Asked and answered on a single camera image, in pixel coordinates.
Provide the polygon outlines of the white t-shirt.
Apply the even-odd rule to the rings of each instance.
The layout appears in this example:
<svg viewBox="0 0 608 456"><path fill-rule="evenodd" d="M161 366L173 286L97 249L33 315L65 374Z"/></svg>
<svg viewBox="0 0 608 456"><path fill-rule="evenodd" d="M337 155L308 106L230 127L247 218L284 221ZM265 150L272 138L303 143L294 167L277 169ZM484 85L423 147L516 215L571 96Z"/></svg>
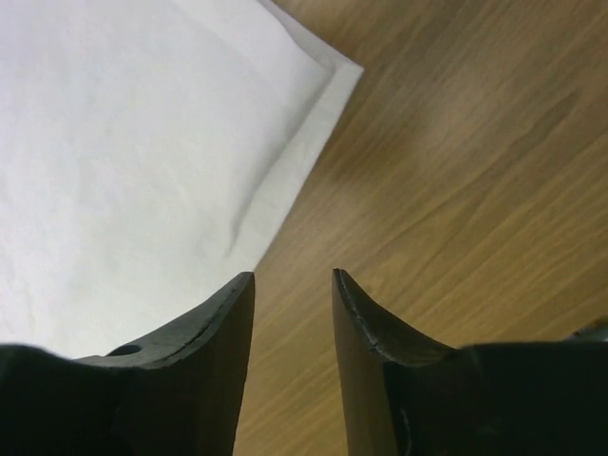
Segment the white t-shirt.
<svg viewBox="0 0 608 456"><path fill-rule="evenodd" d="M105 354L263 258L362 68L270 1L1 5L1 339Z"/></svg>

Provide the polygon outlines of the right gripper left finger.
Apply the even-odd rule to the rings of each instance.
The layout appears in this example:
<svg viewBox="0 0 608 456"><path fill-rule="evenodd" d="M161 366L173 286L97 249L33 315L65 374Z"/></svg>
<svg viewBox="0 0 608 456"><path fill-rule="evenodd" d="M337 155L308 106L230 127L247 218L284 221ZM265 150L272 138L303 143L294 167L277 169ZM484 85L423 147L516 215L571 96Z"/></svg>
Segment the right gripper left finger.
<svg viewBox="0 0 608 456"><path fill-rule="evenodd" d="M229 455L248 371L255 277L105 356L1 349L5 455Z"/></svg>

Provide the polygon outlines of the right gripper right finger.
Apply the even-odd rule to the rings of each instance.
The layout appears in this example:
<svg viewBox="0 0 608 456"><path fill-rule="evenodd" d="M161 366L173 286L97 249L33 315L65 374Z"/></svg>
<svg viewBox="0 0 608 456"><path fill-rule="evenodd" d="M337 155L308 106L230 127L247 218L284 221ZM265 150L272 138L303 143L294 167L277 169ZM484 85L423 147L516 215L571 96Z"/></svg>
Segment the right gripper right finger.
<svg viewBox="0 0 608 456"><path fill-rule="evenodd" d="M344 270L332 313L351 455L603 455L607 322L558 342L452 348Z"/></svg>

